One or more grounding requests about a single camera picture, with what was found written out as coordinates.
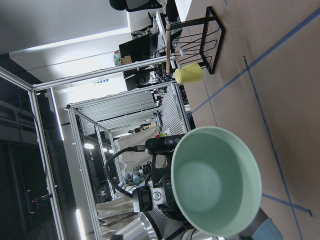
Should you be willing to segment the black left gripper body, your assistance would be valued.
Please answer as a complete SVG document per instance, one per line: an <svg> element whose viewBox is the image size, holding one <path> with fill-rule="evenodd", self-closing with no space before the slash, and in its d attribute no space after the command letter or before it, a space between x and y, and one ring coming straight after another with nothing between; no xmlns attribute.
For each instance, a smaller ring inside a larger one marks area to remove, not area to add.
<svg viewBox="0 0 320 240"><path fill-rule="evenodd" d="M188 220L181 212L173 194L171 183L171 163L173 153L166 154L167 166L157 168L157 156L152 156L151 175L152 186L145 183L132 192L133 211L148 212L154 210L164 218L186 223Z"/></svg>

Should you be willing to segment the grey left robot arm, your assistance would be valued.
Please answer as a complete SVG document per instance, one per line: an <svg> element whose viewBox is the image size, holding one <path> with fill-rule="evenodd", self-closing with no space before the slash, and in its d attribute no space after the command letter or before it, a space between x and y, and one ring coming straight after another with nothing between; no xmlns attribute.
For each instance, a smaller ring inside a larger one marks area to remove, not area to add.
<svg viewBox="0 0 320 240"><path fill-rule="evenodd" d="M132 192L135 212L157 210L209 236L283 238L260 209L261 177L250 151L173 151L166 158L166 167L151 171L153 186L143 185Z"/></svg>

